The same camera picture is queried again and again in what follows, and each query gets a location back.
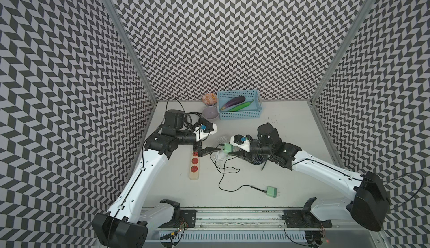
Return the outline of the dark blue desk fan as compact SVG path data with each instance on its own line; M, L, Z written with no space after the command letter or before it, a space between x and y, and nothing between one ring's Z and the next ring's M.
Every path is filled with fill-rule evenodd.
M250 143L250 152L247 154L246 161L253 165L262 165L261 171L263 171L267 163L267 158L261 155L259 150L260 141L255 139Z

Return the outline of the green plug white fan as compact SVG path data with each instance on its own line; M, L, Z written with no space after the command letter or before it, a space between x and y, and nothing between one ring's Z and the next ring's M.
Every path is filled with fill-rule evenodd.
M278 189L273 186L267 186L265 194L271 198L278 197Z

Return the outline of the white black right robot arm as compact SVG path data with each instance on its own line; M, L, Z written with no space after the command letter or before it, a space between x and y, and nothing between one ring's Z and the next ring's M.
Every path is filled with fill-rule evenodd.
M331 200L313 199L308 207L317 220L353 220L363 228L379 232L390 209L390 196L375 173L356 173L321 160L301 147L282 141L278 131L266 123L258 127L257 138L234 135L230 144L239 148L231 155L251 164L271 161L306 174L342 194Z

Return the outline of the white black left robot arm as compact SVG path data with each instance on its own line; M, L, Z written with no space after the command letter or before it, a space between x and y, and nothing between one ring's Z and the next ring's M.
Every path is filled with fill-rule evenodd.
M163 225L183 225L180 203L163 199L147 212L144 202L172 153L182 145L192 145L198 156L218 149L202 147L202 142L217 133L217 125L200 117L191 127L187 113L168 110L162 123L144 142L138 164L118 199L105 213L98 213L92 227L99 242L107 248L141 248L149 233Z

